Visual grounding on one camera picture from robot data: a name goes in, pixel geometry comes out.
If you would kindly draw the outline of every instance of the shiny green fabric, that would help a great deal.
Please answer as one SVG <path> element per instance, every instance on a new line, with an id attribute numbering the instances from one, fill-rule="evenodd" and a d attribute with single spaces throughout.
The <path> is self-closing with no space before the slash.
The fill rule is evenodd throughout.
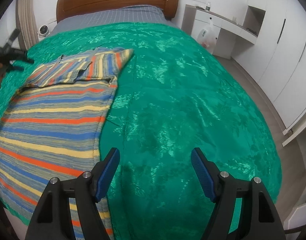
<path id="1" fill-rule="evenodd" d="M 0 116 L 36 65 L 97 46 L 134 49 L 100 138 L 101 158 L 121 152 L 108 193 L 116 239 L 200 239 L 213 204 L 192 168 L 194 147 L 236 178 L 261 177 L 276 200 L 281 166 L 262 114 L 212 55 L 170 26 L 118 23 L 46 38 L 28 53 L 36 64 L 3 81 Z"/>

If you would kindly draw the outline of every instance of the plastic bag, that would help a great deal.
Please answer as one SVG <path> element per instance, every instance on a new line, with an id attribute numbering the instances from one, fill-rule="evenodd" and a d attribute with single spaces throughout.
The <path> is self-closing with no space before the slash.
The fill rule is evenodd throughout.
<path id="1" fill-rule="evenodd" d="M 209 24 L 200 31 L 196 41 L 202 45 L 210 54 L 213 54 L 214 48 L 216 46 L 216 37 L 212 20 L 210 20 Z"/>

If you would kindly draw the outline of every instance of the floor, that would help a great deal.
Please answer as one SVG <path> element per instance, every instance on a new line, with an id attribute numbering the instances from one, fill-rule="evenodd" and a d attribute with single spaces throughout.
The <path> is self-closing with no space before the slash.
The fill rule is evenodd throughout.
<path id="1" fill-rule="evenodd" d="M 287 136 L 283 135 L 285 126 L 265 93 L 234 59 L 216 58 L 255 102 L 272 133 L 283 173 L 276 202 L 278 214 L 283 222 L 306 187 L 306 170 L 297 140 L 291 141 L 285 147 L 282 146 L 282 142 L 287 139 Z"/>

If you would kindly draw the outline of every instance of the silver bolt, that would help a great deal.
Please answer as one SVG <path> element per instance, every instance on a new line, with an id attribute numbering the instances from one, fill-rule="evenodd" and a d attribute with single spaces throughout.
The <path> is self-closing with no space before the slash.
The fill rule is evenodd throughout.
<path id="1" fill-rule="evenodd" d="M 50 183 L 55 184 L 55 183 L 57 183 L 58 180 L 59 179 L 57 177 L 53 177 L 52 179 L 50 179 Z"/>
<path id="2" fill-rule="evenodd" d="M 230 174 L 229 174 L 227 171 L 221 171 L 220 175 L 221 175 L 223 178 L 227 178 Z"/>
<path id="3" fill-rule="evenodd" d="M 260 179 L 259 177 L 254 177 L 254 181 L 255 181 L 256 183 L 261 183 L 261 179 Z"/>
<path id="4" fill-rule="evenodd" d="M 91 173 L 90 173 L 89 171 L 84 171 L 83 174 L 82 174 L 82 176 L 83 176 L 84 178 L 88 178 L 88 177 L 91 176 Z"/>

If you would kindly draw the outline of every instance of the striped garment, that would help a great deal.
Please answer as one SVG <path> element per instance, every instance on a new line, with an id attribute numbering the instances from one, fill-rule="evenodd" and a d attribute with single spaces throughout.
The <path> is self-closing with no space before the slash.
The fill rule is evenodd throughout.
<path id="1" fill-rule="evenodd" d="M 99 161 L 99 136 L 132 49 L 97 48 L 38 66 L 15 93 L 0 121 L 0 198 L 28 224 L 51 177 L 91 170 Z M 83 239 L 70 199 L 77 239 Z M 107 200 L 98 204 L 111 239 Z"/>

